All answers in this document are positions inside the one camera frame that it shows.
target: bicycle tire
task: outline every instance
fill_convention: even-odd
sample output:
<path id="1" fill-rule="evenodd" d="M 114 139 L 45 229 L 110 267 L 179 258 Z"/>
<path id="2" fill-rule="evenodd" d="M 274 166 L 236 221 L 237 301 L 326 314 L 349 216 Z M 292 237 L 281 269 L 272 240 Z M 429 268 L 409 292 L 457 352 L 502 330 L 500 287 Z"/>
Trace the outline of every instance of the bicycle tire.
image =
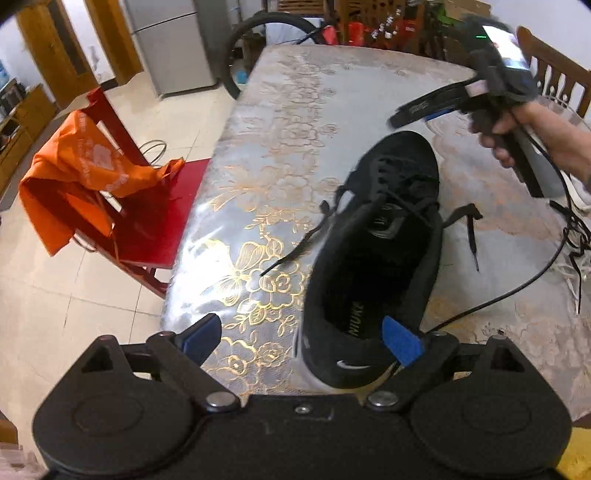
<path id="1" fill-rule="evenodd" d="M 285 12 L 259 12 L 253 17 L 250 17 L 248 20 L 239 23 L 226 46 L 226 61 L 223 63 L 222 71 L 220 72 L 222 83 L 233 98 L 238 98 L 241 92 L 240 88 L 238 88 L 238 85 L 236 85 L 236 82 L 234 82 L 231 69 L 233 51 L 236 42 L 238 42 L 238 40 L 240 40 L 247 31 L 267 23 L 283 23 L 299 28 L 306 34 L 312 33 L 317 28 L 305 18 Z M 321 31 L 311 37 L 311 40 L 318 45 L 326 45 Z"/>

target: red chair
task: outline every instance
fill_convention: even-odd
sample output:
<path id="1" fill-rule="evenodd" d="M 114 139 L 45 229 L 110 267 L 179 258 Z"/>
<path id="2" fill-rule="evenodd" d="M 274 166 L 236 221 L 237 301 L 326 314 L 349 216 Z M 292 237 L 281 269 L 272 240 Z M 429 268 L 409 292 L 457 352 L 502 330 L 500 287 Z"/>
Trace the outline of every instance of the red chair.
<path id="1" fill-rule="evenodd" d="M 98 124 L 102 122 L 123 154 L 141 166 L 150 164 L 117 117 L 104 92 L 97 88 L 87 95 L 90 105 L 83 111 Z M 167 283 L 155 277 L 157 269 L 171 270 L 184 227 L 210 159 L 185 163 L 172 180 L 151 189 L 116 199 L 118 211 L 98 192 L 86 190 L 99 202 L 113 222 L 113 233 L 105 237 L 82 217 L 59 193 L 58 182 L 36 180 L 34 194 L 68 225 L 75 228 L 91 248 L 142 285 L 164 298 Z"/>

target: camera screen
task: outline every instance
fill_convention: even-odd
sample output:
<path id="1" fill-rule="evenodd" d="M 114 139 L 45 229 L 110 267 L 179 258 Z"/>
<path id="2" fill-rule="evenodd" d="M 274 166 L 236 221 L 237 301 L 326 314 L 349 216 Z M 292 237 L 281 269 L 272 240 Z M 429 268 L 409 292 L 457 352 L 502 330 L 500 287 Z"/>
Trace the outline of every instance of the camera screen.
<path id="1" fill-rule="evenodd" d="M 530 69 L 517 43 L 517 39 L 512 33 L 501 30 L 500 28 L 491 27 L 490 25 L 484 25 L 484 30 L 501 54 L 506 67 L 518 70 Z"/>

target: refrigerator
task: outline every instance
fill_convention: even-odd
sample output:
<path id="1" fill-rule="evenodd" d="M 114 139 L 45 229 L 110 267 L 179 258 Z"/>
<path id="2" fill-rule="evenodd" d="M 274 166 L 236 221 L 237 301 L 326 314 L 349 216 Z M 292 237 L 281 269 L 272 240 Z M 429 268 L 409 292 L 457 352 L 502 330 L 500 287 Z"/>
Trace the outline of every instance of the refrigerator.
<path id="1" fill-rule="evenodd" d="M 158 95 L 213 86 L 230 36 L 225 0 L 121 0 Z"/>

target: wooden chair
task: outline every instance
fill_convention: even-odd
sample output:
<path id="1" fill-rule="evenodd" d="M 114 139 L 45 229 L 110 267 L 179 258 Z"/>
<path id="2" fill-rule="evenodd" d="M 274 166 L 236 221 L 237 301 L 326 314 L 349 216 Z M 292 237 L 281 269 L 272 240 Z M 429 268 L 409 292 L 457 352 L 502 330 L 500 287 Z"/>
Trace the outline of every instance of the wooden chair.
<path id="1" fill-rule="evenodd" d="M 88 94 L 91 104 L 83 111 L 104 126 L 122 152 L 135 164 L 149 166 L 137 155 L 139 149 L 117 117 L 102 90 Z M 167 283 L 160 282 L 157 269 L 171 270 L 193 202 L 209 159 L 185 163 L 171 180 L 125 198 L 116 199 L 121 209 L 101 194 L 79 185 L 90 202 L 98 204 L 113 223 L 112 235 L 104 236 L 65 200 L 60 183 L 34 179 L 31 191 L 47 209 L 74 228 L 77 237 L 147 289 L 164 298 Z"/>
<path id="2" fill-rule="evenodd" d="M 574 86 L 578 83 L 583 87 L 583 96 L 575 110 L 584 118 L 591 103 L 591 72 L 533 36 L 525 27 L 517 29 L 517 39 L 528 62 L 531 63 L 532 57 L 538 61 L 535 79 L 541 95 L 552 95 L 569 105 Z M 565 77 L 564 86 L 558 91 L 562 75 Z"/>

